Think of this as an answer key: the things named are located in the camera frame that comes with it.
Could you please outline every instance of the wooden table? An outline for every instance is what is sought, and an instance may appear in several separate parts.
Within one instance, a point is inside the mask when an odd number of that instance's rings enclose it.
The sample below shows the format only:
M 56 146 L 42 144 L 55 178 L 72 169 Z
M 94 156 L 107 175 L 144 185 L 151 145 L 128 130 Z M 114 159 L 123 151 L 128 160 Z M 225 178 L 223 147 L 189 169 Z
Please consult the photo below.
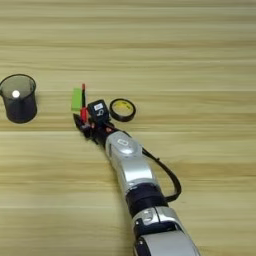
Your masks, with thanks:
M 255 255 L 255 0 L 0 0 L 0 34 L 1 79 L 31 75 L 39 109 L 16 125 L 1 102 L 1 256 L 132 255 L 115 172 L 74 127 L 82 82 L 136 104 L 115 124 L 180 178 L 202 255 Z

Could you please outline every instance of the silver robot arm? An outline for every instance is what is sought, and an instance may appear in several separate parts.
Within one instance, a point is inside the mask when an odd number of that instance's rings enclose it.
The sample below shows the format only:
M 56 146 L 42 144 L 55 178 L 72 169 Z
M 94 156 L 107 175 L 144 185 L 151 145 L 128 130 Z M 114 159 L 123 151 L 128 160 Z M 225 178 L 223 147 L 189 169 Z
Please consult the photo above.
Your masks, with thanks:
M 175 211 L 168 207 L 141 145 L 117 131 L 107 137 L 105 149 L 132 216 L 134 254 L 200 256 Z

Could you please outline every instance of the black cup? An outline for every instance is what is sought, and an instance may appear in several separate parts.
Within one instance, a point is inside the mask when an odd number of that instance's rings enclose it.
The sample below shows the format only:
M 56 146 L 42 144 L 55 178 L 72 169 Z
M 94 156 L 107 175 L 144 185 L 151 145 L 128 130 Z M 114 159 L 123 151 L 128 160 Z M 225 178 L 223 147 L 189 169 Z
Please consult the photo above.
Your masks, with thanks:
M 35 80 L 27 75 L 8 76 L 1 82 L 0 95 L 10 121 L 27 123 L 36 116 L 35 90 Z

